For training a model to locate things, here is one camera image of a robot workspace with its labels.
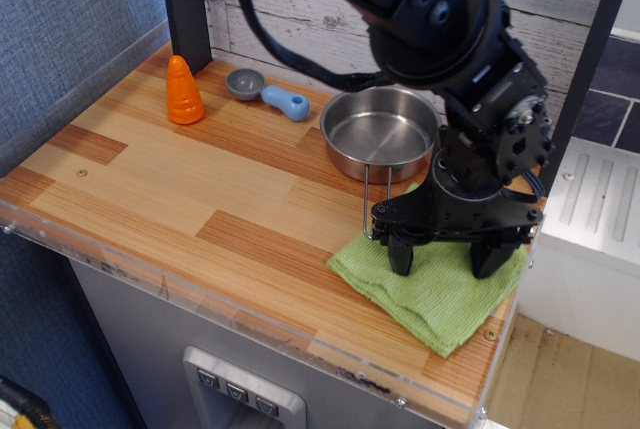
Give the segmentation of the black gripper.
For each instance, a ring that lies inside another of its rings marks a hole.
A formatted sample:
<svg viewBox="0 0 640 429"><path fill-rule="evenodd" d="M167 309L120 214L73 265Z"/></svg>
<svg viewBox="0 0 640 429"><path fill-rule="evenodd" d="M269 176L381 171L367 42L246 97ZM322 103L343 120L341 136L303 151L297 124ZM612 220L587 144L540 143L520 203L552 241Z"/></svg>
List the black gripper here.
<svg viewBox="0 0 640 429"><path fill-rule="evenodd" d="M386 245L392 271L408 276L413 264L412 246L431 242L470 242L472 274L491 277L519 249L531 241L531 230L542 221L535 204L544 186L531 171L522 179L529 193L500 188L453 194L430 173L423 184L394 198L377 203L371 210L370 238Z"/></svg>

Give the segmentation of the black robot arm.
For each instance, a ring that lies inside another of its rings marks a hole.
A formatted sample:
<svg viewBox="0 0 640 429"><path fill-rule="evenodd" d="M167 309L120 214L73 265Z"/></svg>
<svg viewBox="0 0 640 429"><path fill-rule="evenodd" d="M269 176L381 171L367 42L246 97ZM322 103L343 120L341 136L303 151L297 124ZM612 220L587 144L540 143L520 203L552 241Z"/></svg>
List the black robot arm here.
<svg viewBox="0 0 640 429"><path fill-rule="evenodd" d="M382 73L439 95L447 118L425 181L372 208L374 238L399 275L415 247L448 241L469 243L473 275L491 276L542 218L508 187L523 178L541 188L534 169L554 148L545 78L509 35L502 0L347 1L367 23Z"/></svg>

